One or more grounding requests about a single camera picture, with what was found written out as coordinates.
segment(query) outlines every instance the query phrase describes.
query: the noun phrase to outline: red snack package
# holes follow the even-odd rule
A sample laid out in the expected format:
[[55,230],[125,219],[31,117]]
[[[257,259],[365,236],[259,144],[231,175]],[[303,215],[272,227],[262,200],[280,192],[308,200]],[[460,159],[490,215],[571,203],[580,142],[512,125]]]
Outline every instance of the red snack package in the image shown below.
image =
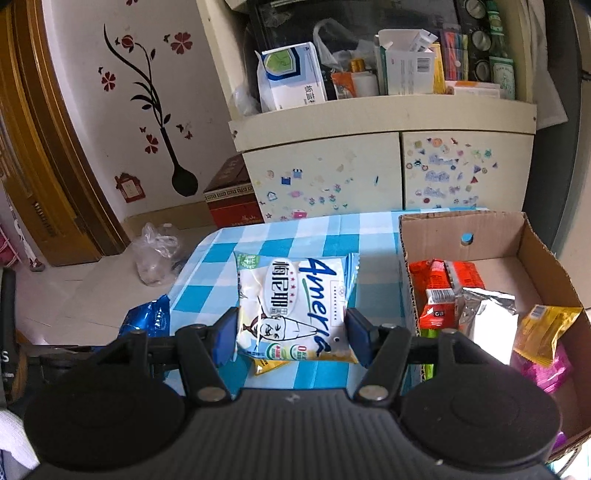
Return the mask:
[[471,262],[433,259],[409,265],[419,305],[425,305],[418,320],[421,329],[456,328],[456,295],[462,287],[484,288]]

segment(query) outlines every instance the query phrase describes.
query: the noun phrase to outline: white cloth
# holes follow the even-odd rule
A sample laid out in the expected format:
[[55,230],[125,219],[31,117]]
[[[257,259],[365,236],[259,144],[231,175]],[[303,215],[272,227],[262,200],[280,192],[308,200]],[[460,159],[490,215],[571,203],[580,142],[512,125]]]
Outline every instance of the white cloth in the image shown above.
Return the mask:
[[0,450],[10,452],[18,463],[29,470],[39,465],[22,420],[9,410],[0,410]]
[[569,120],[548,72],[548,43],[543,0],[521,0],[529,16],[531,61],[534,72],[534,102],[538,105],[536,129],[563,124]]

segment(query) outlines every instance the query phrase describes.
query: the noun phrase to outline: metal rivet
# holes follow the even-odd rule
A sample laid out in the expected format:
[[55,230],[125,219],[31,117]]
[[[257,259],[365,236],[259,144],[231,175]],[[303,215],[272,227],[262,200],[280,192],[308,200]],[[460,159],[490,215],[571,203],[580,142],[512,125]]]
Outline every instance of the metal rivet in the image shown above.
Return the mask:
[[366,400],[379,401],[388,397],[388,390],[381,385],[365,385],[359,389],[359,395]]
[[197,392],[199,400],[217,402],[226,398],[226,392],[219,387],[203,387]]

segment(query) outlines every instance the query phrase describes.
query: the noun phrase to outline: flower wall sticker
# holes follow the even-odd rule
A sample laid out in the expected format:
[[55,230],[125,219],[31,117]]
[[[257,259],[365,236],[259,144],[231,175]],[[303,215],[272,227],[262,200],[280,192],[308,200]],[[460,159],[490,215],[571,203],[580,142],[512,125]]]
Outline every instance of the flower wall sticker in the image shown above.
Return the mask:
[[105,92],[108,92],[109,90],[113,90],[115,88],[115,75],[111,72],[106,72],[103,75],[103,78],[101,78],[100,82],[105,85],[104,89]]
[[153,137],[152,135],[146,135],[146,140],[148,141],[149,145],[144,149],[146,153],[156,153],[158,151],[158,138]]
[[134,50],[134,38],[131,35],[126,35],[121,39],[121,46],[129,53],[133,52]]
[[170,48],[172,48],[174,51],[176,51],[177,55],[182,55],[185,52],[185,50],[191,50],[191,47],[193,46],[193,42],[189,41],[189,38],[191,38],[190,33],[178,32],[174,36],[174,39],[176,41],[173,41],[170,44]]
[[[170,121],[170,113],[168,113],[166,115],[163,114],[162,104],[160,103],[160,97],[158,95],[156,87],[154,86],[154,84],[152,82],[152,61],[154,60],[154,57],[156,56],[156,49],[153,48],[152,51],[150,52],[150,54],[148,54],[148,52],[146,51],[144,46],[141,43],[135,41],[131,35],[125,35],[121,39],[121,42],[120,42],[121,47],[124,48],[128,54],[131,54],[134,51],[135,47],[138,47],[138,49],[141,49],[143,51],[145,61],[147,64],[147,69],[148,69],[148,71],[146,73],[145,71],[140,69],[135,64],[131,63],[129,60],[127,60],[125,57],[123,57],[119,52],[117,52],[115,50],[114,46],[109,41],[109,37],[107,36],[106,25],[103,25],[103,35],[105,38],[105,43],[106,43],[108,49],[111,51],[111,53],[115,57],[117,57],[117,59],[119,59],[121,62],[123,62],[125,65],[127,65],[130,69],[135,71],[142,79],[141,82],[134,82],[134,84],[138,85],[139,87],[144,89],[145,93],[147,95],[145,95],[144,93],[140,93],[138,95],[134,95],[131,98],[131,100],[132,101],[133,100],[140,100],[141,102],[144,103],[142,105],[142,110],[152,111],[152,113],[154,114],[154,118],[156,120],[156,123],[160,127],[160,135],[162,136],[162,140],[164,140],[164,145],[166,146],[168,154],[170,155],[170,159],[173,162],[174,171],[173,171],[173,176],[172,176],[171,182],[173,184],[174,190],[184,197],[190,197],[192,195],[195,195],[197,193],[197,190],[199,189],[199,182],[197,181],[197,177],[193,173],[189,172],[185,168],[182,168],[182,166],[179,165],[179,163],[178,163],[177,156],[174,152],[173,145],[170,142],[170,139],[168,137],[168,133],[166,131],[166,126],[165,126]],[[106,85],[105,85],[106,91],[108,91],[108,87],[110,89],[113,89],[115,87],[115,83],[114,83],[115,76],[111,75],[112,82],[113,82],[112,83],[111,78],[108,77],[108,75],[110,75],[109,72],[105,73],[106,82],[103,82],[103,83],[106,83]],[[153,137],[152,135],[147,135],[146,139],[149,142],[149,146],[146,147],[146,149],[144,149],[144,150],[147,153],[156,153],[158,151],[158,147],[156,147],[156,145],[158,145],[158,140],[155,137]]]

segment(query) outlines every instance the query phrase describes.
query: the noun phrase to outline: blue snack bag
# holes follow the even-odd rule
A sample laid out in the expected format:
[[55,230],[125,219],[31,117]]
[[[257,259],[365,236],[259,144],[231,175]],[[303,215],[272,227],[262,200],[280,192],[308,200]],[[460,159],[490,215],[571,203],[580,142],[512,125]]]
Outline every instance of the blue snack bag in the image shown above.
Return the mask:
[[132,308],[127,312],[119,335],[133,330],[146,330],[149,337],[166,337],[170,335],[170,299],[162,295],[157,300],[149,301]]
[[264,360],[356,362],[345,310],[359,254],[274,258],[234,252],[238,269],[238,350]]

